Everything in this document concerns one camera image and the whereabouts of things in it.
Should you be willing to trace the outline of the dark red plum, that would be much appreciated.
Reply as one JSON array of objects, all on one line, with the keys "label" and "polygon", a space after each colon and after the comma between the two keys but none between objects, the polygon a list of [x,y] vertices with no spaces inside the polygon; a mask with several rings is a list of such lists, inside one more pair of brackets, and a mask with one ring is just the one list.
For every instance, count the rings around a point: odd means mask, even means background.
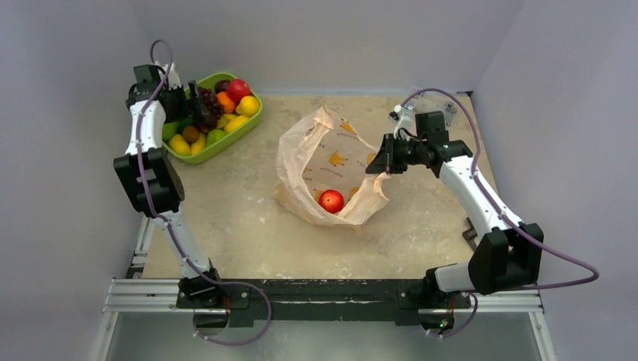
[{"label": "dark red plum", "polygon": [[193,125],[202,133],[208,133],[217,128],[219,118],[215,114],[195,114]]}]

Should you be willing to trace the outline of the brown kiwi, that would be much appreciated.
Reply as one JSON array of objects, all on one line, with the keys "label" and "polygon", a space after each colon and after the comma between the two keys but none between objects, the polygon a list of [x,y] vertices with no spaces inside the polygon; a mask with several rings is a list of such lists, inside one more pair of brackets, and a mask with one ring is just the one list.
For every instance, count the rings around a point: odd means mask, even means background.
[{"label": "brown kiwi", "polygon": [[200,131],[195,126],[186,126],[181,135],[188,144],[193,144],[199,140]]}]

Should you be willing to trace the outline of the red apple outside basket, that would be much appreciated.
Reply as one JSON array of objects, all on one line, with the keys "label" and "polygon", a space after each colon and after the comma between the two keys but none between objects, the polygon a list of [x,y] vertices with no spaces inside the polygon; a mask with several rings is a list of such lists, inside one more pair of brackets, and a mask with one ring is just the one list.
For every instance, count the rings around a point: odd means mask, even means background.
[{"label": "red apple outside basket", "polygon": [[344,208],[345,199],[337,190],[325,190],[320,194],[317,203],[326,212],[330,214],[337,214]]}]

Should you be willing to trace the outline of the translucent orange plastic bag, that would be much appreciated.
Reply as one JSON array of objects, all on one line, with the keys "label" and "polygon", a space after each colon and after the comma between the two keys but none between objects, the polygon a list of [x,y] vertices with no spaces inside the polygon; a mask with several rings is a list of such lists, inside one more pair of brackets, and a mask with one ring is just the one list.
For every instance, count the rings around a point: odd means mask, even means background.
[{"label": "translucent orange plastic bag", "polygon": [[[279,138],[275,200],[310,224],[359,229],[389,202],[382,189],[388,175],[365,172],[377,152],[345,118],[322,106]],[[325,190],[343,195],[339,213],[317,203]]]}]

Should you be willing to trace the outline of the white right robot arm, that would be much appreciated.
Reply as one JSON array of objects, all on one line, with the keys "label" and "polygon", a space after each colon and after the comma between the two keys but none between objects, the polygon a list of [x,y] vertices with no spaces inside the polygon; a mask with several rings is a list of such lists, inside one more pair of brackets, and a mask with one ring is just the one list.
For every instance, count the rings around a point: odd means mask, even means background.
[{"label": "white right robot arm", "polygon": [[488,185],[479,186],[484,177],[472,164],[472,152],[464,141],[450,140],[443,113],[409,116],[398,106],[389,117],[395,129],[384,135],[366,173],[402,174],[410,165],[425,166],[456,196],[479,239],[468,263],[427,271],[424,300],[440,306],[459,291],[487,295],[536,283],[542,250],[519,231],[542,241],[542,230],[535,223],[507,215],[497,194]]}]

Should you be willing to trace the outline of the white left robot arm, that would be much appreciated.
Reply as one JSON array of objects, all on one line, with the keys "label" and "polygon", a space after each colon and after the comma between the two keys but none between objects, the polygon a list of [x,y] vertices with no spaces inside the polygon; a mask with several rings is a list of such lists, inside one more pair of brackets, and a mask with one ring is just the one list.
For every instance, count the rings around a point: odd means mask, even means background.
[{"label": "white left robot arm", "polygon": [[165,123],[187,116],[207,118],[208,109],[196,83],[184,89],[170,65],[140,65],[134,75],[126,100],[132,118],[130,139],[124,155],[114,159],[114,170],[133,208],[155,222],[169,240],[181,269],[181,297],[216,307],[223,301],[224,287],[187,225],[181,207],[184,187],[162,145]]}]

